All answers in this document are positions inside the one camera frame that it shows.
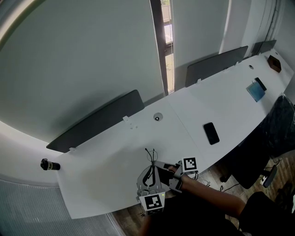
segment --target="curved desk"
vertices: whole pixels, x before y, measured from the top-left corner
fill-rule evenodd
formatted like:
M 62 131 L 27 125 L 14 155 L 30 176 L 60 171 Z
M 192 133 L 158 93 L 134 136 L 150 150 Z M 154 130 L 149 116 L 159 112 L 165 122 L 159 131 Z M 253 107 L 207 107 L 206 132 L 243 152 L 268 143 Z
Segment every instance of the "curved desk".
M 281 73 L 269 67 L 270 54 L 281 61 Z M 122 121 L 59 156 L 58 181 L 70 216 L 90 217 L 137 204 L 136 181 L 150 165 L 145 148 L 154 148 L 158 160 L 170 163 L 195 156 L 199 172 L 204 171 L 255 129 L 293 74 L 274 50 L 248 58 L 147 106 L 128 122 Z M 267 88 L 257 103 L 246 90 L 256 77 Z M 153 119 L 157 112 L 163 114 L 159 122 Z M 214 145 L 203 130 L 209 122 L 220 139 Z

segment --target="brown box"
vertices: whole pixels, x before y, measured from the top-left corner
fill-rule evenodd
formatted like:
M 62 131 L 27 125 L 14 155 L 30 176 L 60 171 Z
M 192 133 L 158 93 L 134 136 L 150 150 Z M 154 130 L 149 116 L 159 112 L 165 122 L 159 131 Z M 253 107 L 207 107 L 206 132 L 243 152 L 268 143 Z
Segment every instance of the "brown box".
M 278 73 L 281 72 L 281 70 L 282 70 L 281 63 L 278 59 L 276 59 L 273 56 L 269 56 L 269 58 L 267 59 L 267 62 L 273 70 L 275 70 Z

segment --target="office chair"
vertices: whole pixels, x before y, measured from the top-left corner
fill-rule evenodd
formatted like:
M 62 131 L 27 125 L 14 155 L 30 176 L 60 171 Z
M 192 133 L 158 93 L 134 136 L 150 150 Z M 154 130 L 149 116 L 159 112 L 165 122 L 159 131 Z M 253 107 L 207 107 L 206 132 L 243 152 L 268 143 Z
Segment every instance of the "office chair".
M 277 172 L 276 165 L 265 170 L 269 159 L 294 149 L 295 109 L 292 102 L 282 95 L 259 126 L 224 157 L 229 174 L 220 180 L 226 182 L 232 174 L 248 189 L 260 175 L 264 175 L 266 180 L 263 186 L 267 188 Z

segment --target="small black cylinder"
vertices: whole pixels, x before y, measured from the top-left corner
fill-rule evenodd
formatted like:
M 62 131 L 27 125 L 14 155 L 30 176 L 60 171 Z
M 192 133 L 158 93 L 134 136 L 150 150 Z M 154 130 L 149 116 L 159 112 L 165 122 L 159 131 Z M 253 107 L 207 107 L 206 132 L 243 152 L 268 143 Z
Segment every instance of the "small black cylinder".
M 48 161 L 47 159 L 42 159 L 40 166 L 43 170 L 55 170 L 58 171 L 60 169 L 60 164 Z

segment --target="window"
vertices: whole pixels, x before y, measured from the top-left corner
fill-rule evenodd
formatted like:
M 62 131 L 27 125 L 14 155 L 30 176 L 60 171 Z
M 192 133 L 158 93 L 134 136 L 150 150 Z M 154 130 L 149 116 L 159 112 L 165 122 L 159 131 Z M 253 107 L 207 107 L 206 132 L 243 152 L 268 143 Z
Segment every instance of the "window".
M 174 58 L 170 0 L 150 0 L 164 91 L 174 92 Z

